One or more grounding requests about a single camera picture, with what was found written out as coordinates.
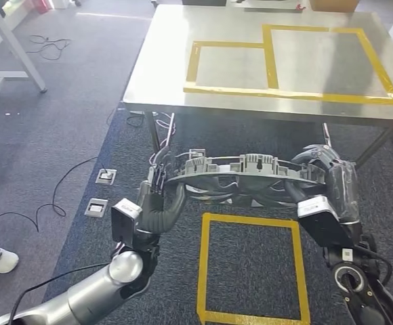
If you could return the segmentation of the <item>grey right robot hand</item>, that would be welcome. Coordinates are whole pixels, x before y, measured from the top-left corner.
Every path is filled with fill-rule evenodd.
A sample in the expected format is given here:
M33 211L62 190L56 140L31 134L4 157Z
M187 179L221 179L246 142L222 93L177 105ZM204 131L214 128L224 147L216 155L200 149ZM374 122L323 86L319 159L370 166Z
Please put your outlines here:
M292 159L295 164L314 164L325 170L326 197L340 223L360 222L359 190L355 164L343 160L328 145L312 144Z

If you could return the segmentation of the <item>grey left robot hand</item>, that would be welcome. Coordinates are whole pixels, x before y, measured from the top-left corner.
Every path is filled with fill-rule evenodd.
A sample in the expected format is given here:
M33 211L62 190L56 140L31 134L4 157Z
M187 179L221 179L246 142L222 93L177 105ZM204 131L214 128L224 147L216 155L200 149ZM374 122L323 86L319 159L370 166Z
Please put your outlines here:
M186 203L186 186L178 183L170 207L164 209L164 187L170 165L170 147L165 146L154 155L147 179L141 183L137 203L142 208L138 229L153 234L172 230Z

